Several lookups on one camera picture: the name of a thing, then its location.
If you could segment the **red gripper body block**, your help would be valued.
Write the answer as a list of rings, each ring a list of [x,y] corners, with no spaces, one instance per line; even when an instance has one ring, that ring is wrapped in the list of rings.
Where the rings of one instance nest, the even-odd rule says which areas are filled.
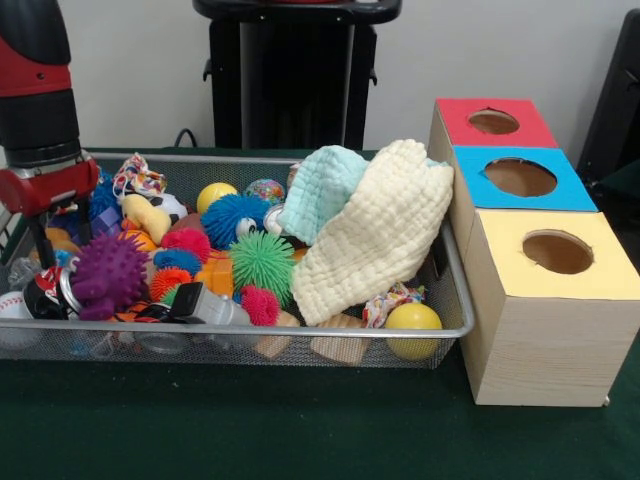
[[[35,168],[1,170],[1,203],[10,213],[34,217],[52,207],[88,197],[99,167],[93,158]]]

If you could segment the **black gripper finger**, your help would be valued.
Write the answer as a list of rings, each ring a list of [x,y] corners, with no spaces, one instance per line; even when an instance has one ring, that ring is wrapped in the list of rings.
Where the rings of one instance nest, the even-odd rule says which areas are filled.
[[[28,217],[27,224],[38,251],[40,264],[43,269],[49,269],[56,265],[56,258],[51,241],[46,235],[45,220],[45,214],[38,214]]]
[[[88,245],[93,239],[90,218],[90,200],[88,198],[79,198],[76,200],[78,207],[78,239],[79,243],[84,246]]]

